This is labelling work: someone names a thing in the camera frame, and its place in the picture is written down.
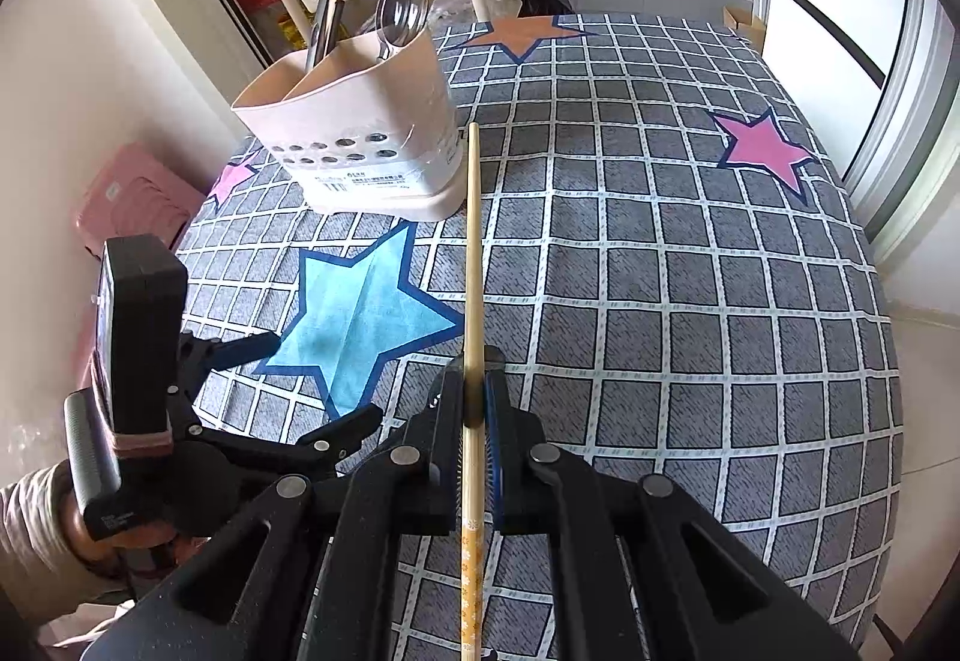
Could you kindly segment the person's left hand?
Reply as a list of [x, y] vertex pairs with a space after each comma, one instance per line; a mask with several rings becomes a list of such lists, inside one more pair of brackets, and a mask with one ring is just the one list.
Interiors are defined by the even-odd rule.
[[164, 547], [176, 565], [189, 560], [205, 544], [205, 537], [190, 537], [179, 533], [172, 524], [155, 519], [135, 528], [121, 531], [104, 539], [94, 539], [86, 527], [78, 508], [75, 493], [69, 490], [59, 503], [59, 521], [62, 533], [76, 557], [92, 569], [107, 572], [117, 569], [121, 553]]

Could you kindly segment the beige sleeved left forearm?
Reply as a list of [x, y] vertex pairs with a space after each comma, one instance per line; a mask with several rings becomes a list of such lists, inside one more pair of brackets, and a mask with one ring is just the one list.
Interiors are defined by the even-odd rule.
[[28, 629], [119, 589], [121, 569], [92, 569], [76, 557], [59, 521], [71, 490], [68, 464], [37, 469], [2, 490], [2, 596]]

